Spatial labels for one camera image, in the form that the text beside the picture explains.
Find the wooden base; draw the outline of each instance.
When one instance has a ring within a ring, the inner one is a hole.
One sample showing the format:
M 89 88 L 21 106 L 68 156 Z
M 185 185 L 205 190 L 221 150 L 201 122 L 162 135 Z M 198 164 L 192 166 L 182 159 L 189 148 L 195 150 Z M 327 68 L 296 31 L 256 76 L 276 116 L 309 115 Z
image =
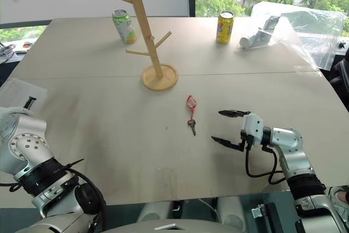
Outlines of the wooden base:
M 154 91 L 166 91 L 173 87 L 178 81 L 178 72 L 169 64 L 161 64 L 164 77 L 159 79 L 153 66 L 146 68 L 142 74 L 143 84 Z

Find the key ring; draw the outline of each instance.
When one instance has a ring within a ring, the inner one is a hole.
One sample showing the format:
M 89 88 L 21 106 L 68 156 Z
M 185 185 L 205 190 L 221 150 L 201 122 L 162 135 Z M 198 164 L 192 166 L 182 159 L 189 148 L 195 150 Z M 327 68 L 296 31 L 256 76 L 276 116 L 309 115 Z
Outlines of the key ring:
M 192 117 L 194 116 L 194 110 L 196 109 L 196 100 L 192 97 L 192 95 L 189 95 L 186 100 L 186 106 L 191 111 L 191 117 L 190 120 L 192 120 Z

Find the yellow soda can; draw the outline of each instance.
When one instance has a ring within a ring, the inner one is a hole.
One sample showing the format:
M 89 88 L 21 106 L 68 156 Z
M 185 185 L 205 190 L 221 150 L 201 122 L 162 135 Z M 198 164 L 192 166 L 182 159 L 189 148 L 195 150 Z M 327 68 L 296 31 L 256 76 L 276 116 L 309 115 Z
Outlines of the yellow soda can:
M 230 41 L 231 31 L 234 24 L 234 13 L 223 11 L 218 17 L 216 41 L 227 44 Z

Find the can label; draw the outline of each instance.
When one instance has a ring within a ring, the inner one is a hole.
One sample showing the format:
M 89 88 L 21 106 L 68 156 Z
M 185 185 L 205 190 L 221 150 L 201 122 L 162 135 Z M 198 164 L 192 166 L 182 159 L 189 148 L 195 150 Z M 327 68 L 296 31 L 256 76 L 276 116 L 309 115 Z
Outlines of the can label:
M 115 23 L 122 41 L 126 43 L 133 43 L 136 41 L 136 32 L 132 26 L 131 20 L 126 20 L 121 23 Z
M 223 11 L 218 17 L 216 40 L 219 43 L 226 44 L 230 41 L 233 30 L 234 14 L 229 11 Z

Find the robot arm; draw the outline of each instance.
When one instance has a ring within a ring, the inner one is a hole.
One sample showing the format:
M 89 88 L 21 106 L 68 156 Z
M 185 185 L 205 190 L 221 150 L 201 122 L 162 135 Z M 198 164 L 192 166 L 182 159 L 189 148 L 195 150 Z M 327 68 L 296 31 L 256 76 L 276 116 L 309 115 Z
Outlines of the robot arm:
M 13 175 L 16 184 L 33 196 L 43 218 L 19 232 L 92 232 L 105 202 L 95 185 L 73 164 L 63 166 L 49 150 L 46 123 L 29 110 L 0 108 L 0 170 Z M 88 183 L 79 184 L 78 176 Z
M 243 117 L 240 133 L 242 142 L 239 145 L 216 137 L 213 139 L 224 146 L 240 151 L 244 151 L 247 142 L 246 172 L 248 174 L 248 151 L 252 146 L 262 145 L 263 151 L 274 155 L 272 150 L 276 149 L 282 172 L 294 198 L 295 208 L 298 215 L 302 217 L 296 223 L 299 232 L 347 232 L 332 202 L 325 195 L 325 187 L 317 178 L 305 155 L 302 136 L 296 130 L 266 127 L 258 115 L 250 112 L 224 110 L 219 113 L 228 117 Z

